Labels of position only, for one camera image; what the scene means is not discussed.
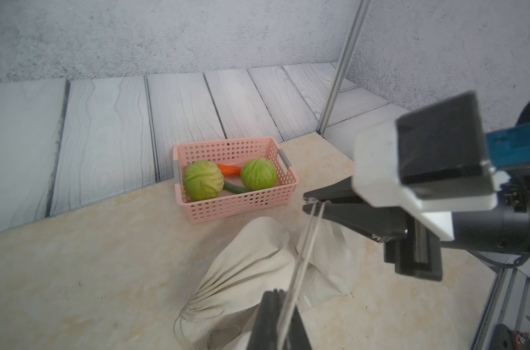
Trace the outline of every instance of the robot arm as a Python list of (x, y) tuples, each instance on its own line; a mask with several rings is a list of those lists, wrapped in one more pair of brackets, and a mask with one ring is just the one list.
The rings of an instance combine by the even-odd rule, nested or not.
[(383, 243), (399, 274), (441, 280), (440, 248), (529, 256), (530, 103), (488, 135), (477, 105), (467, 92), (362, 130), (354, 175), (304, 200)]

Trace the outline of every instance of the carrot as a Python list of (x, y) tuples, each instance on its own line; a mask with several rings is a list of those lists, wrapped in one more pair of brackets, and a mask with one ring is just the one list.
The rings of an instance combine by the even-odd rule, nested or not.
[(228, 176), (240, 176), (241, 166), (221, 165), (221, 164), (217, 164), (217, 166), (225, 178), (227, 178)]

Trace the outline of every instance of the cucumber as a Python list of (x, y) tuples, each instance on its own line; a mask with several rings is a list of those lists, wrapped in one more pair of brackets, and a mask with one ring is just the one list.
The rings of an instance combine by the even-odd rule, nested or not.
[(247, 188), (236, 186), (234, 184), (229, 183), (228, 181), (224, 181), (224, 190), (235, 193), (235, 194), (249, 192)]

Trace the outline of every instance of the marble surface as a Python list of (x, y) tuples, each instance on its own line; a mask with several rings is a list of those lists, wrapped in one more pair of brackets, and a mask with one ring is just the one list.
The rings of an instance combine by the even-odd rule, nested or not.
[[(300, 232), (302, 194), (352, 174), (315, 133), (282, 147), (301, 179), (285, 206), (191, 225), (169, 180), (0, 234), (0, 349), (179, 348), (179, 310), (240, 229), (271, 216)], [(470, 345), (490, 269), (443, 250), (443, 281), (422, 281), (396, 275), (382, 245), (356, 242), (352, 295), (302, 315), (314, 349)]]

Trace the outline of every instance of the green cabbage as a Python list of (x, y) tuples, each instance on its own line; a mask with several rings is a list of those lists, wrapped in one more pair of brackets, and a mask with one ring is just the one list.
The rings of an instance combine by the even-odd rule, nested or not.
[(198, 160), (185, 170), (183, 184), (192, 200), (211, 200), (222, 191), (224, 176), (213, 162)]
[(252, 191), (270, 188), (277, 183), (277, 170), (267, 158), (252, 159), (241, 168), (241, 182)]

